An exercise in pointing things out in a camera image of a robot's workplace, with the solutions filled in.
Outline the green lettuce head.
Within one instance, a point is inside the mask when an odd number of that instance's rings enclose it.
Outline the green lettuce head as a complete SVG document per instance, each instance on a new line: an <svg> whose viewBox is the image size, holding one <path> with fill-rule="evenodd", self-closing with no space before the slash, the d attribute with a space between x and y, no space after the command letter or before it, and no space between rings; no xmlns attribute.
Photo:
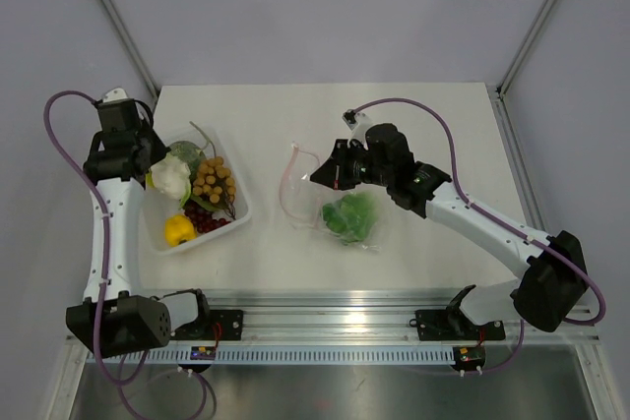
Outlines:
<svg viewBox="0 0 630 420"><path fill-rule="evenodd" d="M375 197L368 192L347 193L321 208L326 228L343 244L368 241L379 219Z"/></svg>

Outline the clear zip top bag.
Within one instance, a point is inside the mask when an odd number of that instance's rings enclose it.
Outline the clear zip top bag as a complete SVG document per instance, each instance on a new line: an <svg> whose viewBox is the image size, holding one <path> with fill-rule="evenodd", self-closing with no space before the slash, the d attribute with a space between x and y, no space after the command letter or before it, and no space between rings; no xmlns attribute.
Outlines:
<svg viewBox="0 0 630 420"><path fill-rule="evenodd" d="M346 247L355 247L372 252L380 250L385 239L387 215L378 196L373 191L334 191L312 183L310 175L320 164L321 160L316 153L302 148L296 142L291 144L291 155L283 171L278 190L280 207L290 224L294 228L318 233L328 240ZM375 197L379 209L379 219L366 243L345 245L324 225L321 218L321 208L324 204L333 202L344 194L358 192L368 192Z"/></svg>

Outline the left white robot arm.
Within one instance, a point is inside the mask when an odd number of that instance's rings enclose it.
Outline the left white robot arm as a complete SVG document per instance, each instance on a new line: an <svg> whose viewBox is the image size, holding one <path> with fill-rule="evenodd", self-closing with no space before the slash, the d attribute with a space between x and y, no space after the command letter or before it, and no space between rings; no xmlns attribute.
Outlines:
<svg viewBox="0 0 630 420"><path fill-rule="evenodd" d="M199 289L163 296L140 291L139 220L150 167L167 146L133 98L104 99L100 129L80 169L93 198L92 273L80 304L66 311L66 325L102 359L167 346L174 338L205 337L212 314Z"/></svg>

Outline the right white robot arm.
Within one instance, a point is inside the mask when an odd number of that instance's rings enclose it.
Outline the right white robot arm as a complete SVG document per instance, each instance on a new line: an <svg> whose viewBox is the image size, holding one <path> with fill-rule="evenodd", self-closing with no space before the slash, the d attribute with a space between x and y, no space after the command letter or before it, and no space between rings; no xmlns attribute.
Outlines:
<svg viewBox="0 0 630 420"><path fill-rule="evenodd" d="M588 288L576 236L549 235L459 195L449 174L414 159L407 138L393 124L368 128L363 140L336 140L310 179L335 191L381 186L398 207L461 234L513 274L508 282L460 291L446 316L455 336L469 337L480 326L513 317L553 332Z"/></svg>

